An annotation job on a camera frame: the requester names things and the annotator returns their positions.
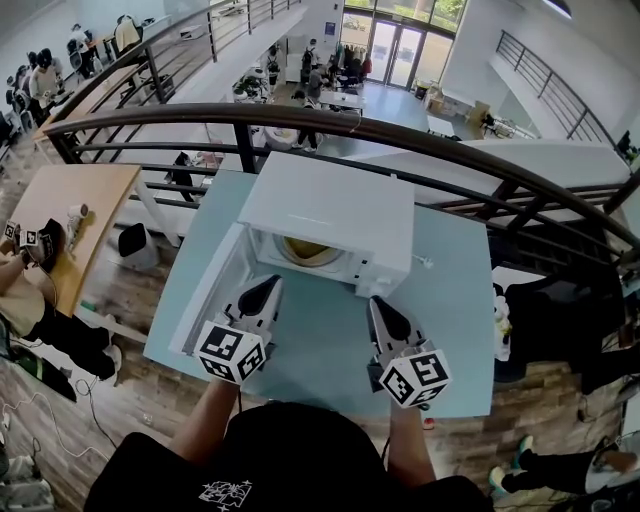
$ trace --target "blue table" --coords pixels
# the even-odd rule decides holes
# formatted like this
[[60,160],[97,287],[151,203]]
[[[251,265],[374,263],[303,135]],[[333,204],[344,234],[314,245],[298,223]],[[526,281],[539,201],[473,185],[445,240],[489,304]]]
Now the blue table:
[[[162,294],[145,356],[210,380],[193,357],[168,350],[173,332],[218,244],[237,219],[254,175],[220,171],[204,197]],[[432,402],[429,417],[487,415],[493,390],[493,290],[482,224],[416,207],[411,275],[390,300],[410,308],[423,332],[444,350],[453,382]],[[246,393],[319,405],[344,414],[383,417],[390,397],[370,389],[373,355],[365,299],[352,287],[302,272],[260,264],[257,275],[279,273],[285,291],[273,341],[277,348]]]

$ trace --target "white microwave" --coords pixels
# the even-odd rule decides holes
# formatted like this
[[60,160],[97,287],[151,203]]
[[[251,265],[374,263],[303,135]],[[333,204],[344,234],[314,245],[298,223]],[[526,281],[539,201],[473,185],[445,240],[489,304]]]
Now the white microwave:
[[414,186],[394,177],[272,153],[170,348],[191,354],[204,321],[255,277],[258,262],[353,285],[360,297],[387,297],[411,271],[414,201]]

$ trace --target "ceiling light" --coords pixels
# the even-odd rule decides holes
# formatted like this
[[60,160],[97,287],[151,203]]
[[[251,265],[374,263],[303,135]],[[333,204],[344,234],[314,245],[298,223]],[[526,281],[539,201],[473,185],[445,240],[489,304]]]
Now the ceiling light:
[[545,4],[551,7],[554,11],[559,12],[565,18],[571,19],[571,9],[564,0],[542,0]]

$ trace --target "wooden floor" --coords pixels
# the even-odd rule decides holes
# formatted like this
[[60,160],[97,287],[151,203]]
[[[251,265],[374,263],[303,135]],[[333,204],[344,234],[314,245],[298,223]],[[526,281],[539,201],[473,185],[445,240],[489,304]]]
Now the wooden floor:
[[[0,179],[0,223],[10,215],[25,184],[41,161],[33,156],[29,142],[22,142],[17,152],[32,162],[24,173],[8,168]],[[175,258],[175,249],[158,239],[162,263],[153,272],[139,273],[118,267],[103,251],[87,282],[83,298],[97,305],[102,313],[114,313],[121,321],[148,331],[162,288]],[[166,443],[178,425],[191,412],[205,383],[155,364],[142,356],[142,346],[123,338],[114,338],[125,360],[115,388],[98,383],[93,389],[96,415],[113,440],[119,443],[130,432],[140,431]],[[72,384],[78,377],[74,371]],[[589,397],[589,412],[599,416],[608,411],[620,383],[598,390]],[[78,404],[41,386],[21,369],[0,362],[0,398],[16,404],[29,400],[35,392],[49,397],[61,437],[67,448],[79,453],[94,446],[107,457],[113,453],[109,441],[93,422],[88,397]],[[245,397],[243,405],[256,405]],[[510,464],[519,440],[527,433],[536,438],[539,453],[572,453],[589,449],[604,435],[615,435],[620,425],[620,411],[602,414],[597,421],[583,424],[576,413],[581,404],[578,378],[565,364],[530,365],[526,379],[516,384],[496,385],[491,415],[486,418],[437,421],[435,430],[425,432],[431,457],[439,477],[465,475],[483,490],[492,466]],[[385,420],[359,421],[379,450],[388,435]],[[95,453],[74,458],[58,443],[54,424],[46,403],[36,397],[34,405],[24,405],[13,415],[6,435],[10,454],[32,451],[32,438],[42,446],[37,461],[44,477],[51,482],[59,510],[81,510],[88,490],[105,461]],[[496,503],[497,506],[545,504],[560,500],[561,494],[549,490],[521,493]],[[548,505],[528,507],[547,510]]]

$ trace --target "gray floor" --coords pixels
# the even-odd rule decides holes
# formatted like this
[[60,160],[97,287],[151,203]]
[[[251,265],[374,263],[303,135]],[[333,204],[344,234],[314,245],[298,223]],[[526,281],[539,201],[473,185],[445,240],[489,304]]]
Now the gray floor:
[[[405,90],[366,82],[358,93],[365,98],[364,117],[427,131],[429,120],[424,103]],[[453,124],[454,133],[462,140],[474,137],[461,117],[440,117]],[[380,153],[381,145],[346,137],[328,137],[318,148],[318,154],[344,158],[353,155]]]

